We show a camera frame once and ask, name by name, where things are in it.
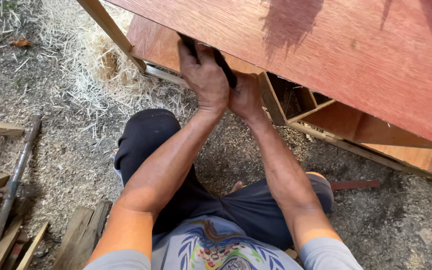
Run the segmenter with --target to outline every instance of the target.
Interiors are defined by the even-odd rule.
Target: wooden compartment
[[[261,96],[275,125],[286,126],[335,102],[270,72],[259,76]]]

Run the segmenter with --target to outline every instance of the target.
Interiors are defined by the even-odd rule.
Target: rusty metal rod
[[[3,194],[3,202],[0,208],[0,240],[3,235],[4,226],[8,220],[9,212],[11,211],[11,206],[16,197],[16,190],[18,187],[18,182],[21,179],[23,172],[26,168],[26,163],[29,158],[29,154],[33,149],[34,142],[39,132],[39,126],[41,125],[41,117],[43,115],[38,113],[33,115],[33,127],[31,127],[30,132],[27,133],[24,146],[22,147],[21,154],[19,155],[16,167],[14,168],[13,175],[11,179],[6,183],[7,191]]]

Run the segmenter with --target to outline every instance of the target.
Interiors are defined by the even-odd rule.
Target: person
[[[230,89],[214,49],[180,41],[180,69],[199,109],[180,128],[164,109],[133,115],[114,167],[123,192],[86,270],[362,269],[330,225],[328,181],[305,173],[262,108],[258,77],[234,71]],[[249,127],[266,178],[217,198],[198,182],[193,161],[229,108]]]

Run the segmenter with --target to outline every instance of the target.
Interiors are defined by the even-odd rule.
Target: leg
[[[180,129],[174,114],[165,109],[145,109],[133,115],[119,139],[119,150],[114,160],[114,167],[121,171],[123,185],[159,146]],[[184,219],[211,214],[218,204],[218,199],[198,182],[192,167],[182,186],[158,215],[153,234],[168,232]]]
[[[325,213],[331,210],[333,192],[320,175],[307,173]],[[220,201],[246,234],[264,243],[286,250],[293,246],[283,213],[269,192],[266,178],[236,190]]]

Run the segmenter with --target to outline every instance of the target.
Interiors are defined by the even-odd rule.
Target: leaf
[[[11,41],[9,44],[17,47],[24,47],[24,46],[31,47],[33,46],[33,41],[29,41],[26,38],[22,38],[18,41]]]

